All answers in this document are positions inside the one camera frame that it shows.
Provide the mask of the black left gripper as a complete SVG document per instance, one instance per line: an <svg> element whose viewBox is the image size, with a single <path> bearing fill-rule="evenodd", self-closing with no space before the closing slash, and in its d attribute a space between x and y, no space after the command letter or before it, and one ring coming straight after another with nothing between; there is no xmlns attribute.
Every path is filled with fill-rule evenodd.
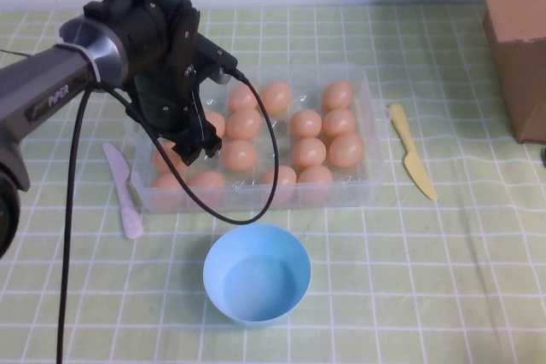
<svg viewBox="0 0 546 364"><path fill-rule="evenodd" d="M157 68L137 75L135 84L143 117L159 135L181 141L172 150L186 166L200 157L200 147L208 158L222 148L214 125L205 124L201 136L199 84L194 70L179 74L171 68Z"/></svg>

